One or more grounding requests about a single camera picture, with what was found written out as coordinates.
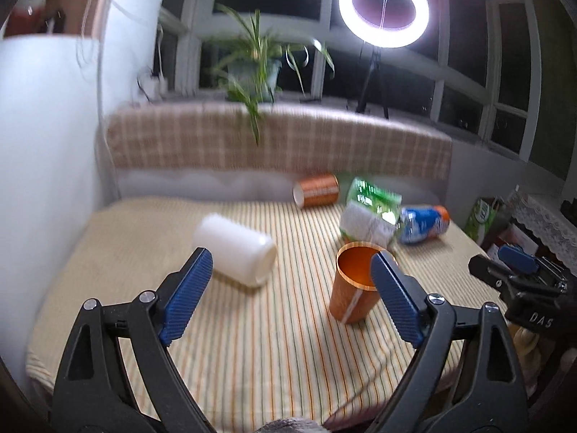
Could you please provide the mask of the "right hand in knit glove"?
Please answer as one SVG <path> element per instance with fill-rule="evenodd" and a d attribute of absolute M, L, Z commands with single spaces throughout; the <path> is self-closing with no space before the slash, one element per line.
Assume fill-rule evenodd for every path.
<path fill-rule="evenodd" d="M 528 392 L 535 390 L 537 377 L 541 369 L 542 356 L 538 348 L 540 335 L 527 328 L 517 327 L 512 335 L 512 342 L 516 350 L 525 388 Z"/>

